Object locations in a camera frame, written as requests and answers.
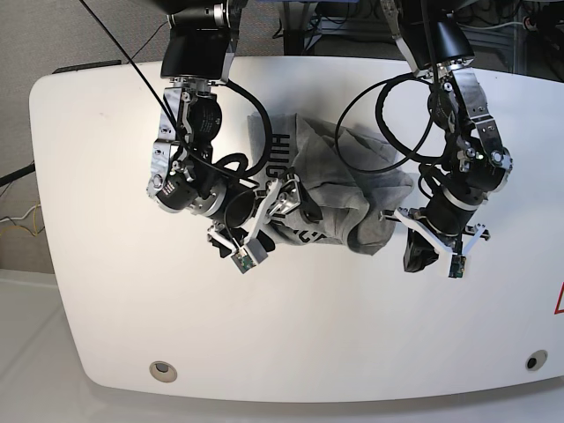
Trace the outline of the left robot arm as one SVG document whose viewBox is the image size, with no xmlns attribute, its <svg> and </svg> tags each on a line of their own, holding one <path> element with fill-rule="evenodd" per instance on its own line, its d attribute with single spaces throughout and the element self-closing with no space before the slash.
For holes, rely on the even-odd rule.
<svg viewBox="0 0 564 423">
<path fill-rule="evenodd" d="M 418 187 L 428 203 L 420 208 L 381 211 L 382 219 L 407 229 L 404 270 L 438 263 L 449 278 L 463 278 L 471 248 L 489 240 L 485 226 L 470 220 L 490 194 L 501 190 L 513 169 L 485 92 L 471 63 L 474 51 L 453 17 L 463 1 L 383 1 L 382 13 L 410 72 L 375 84 L 380 93 L 375 120 L 386 141 L 419 166 Z M 384 120 L 384 104 L 396 86 L 413 81 L 429 88 L 429 126 L 444 132 L 438 156 L 420 154 L 423 142 L 404 145 Z"/>
</svg>

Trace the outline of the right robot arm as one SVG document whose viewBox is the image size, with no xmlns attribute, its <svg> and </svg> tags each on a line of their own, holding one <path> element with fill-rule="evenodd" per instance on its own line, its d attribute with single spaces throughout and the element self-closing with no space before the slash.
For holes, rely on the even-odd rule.
<svg viewBox="0 0 564 423">
<path fill-rule="evenodd" d="M 239 39 L 243 1 L 155 1 L 167 16 L 170 38 L 160 75 L 171 82 L 160 102 L 160 133 L 152 146 L 149 198 L 166 212 L 188 210 L 211 220 L 207 240 L 245 273 L 275 249 L 264 228 L 299 211 L 312 222 L 319 206 L 288 168 L 271 182 L 254 175 L 274 148 L 271 120 L 262 103 L 229 77 Z M 248 100 L 263 124 L 263 151 L 254 165 L 243 153 L 214 160 L 212 141 L 223 115 L 212 88 L 223 85 Z"/>
</svg>

